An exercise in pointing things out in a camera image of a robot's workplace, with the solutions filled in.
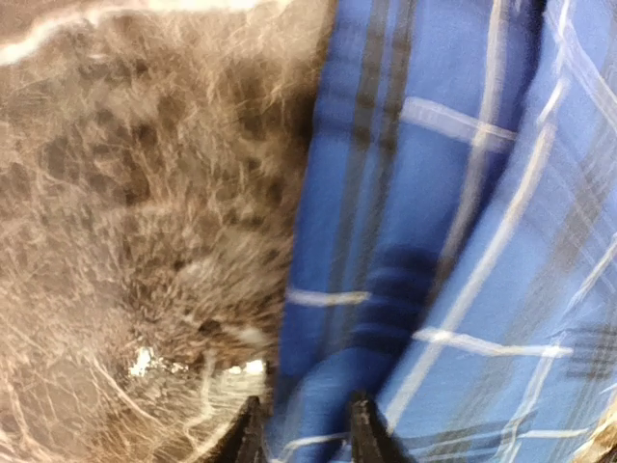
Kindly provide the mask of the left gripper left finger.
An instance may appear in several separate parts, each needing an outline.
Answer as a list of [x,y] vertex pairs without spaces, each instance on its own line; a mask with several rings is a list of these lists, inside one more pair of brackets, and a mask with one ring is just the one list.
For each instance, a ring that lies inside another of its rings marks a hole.
[[264,461],[263,415],[259,398],[249,396],[226,434],[215,446],[216,463],[258,463]]

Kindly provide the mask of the blue plaid long sleeve shirt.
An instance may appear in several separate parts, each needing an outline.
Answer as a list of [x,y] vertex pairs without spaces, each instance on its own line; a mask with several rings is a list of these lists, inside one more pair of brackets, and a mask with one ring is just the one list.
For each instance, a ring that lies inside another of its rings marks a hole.
[[269,462],[616,458],[616,5],[341,1]]

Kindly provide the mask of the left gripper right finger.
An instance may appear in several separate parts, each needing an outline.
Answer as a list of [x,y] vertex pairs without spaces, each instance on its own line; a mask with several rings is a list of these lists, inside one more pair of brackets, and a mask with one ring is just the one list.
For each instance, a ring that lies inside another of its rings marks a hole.
[[412,463],[415,459],[388,434],[375,401],[365,392],[352,395],[349,410],[352,459],[357,463]]

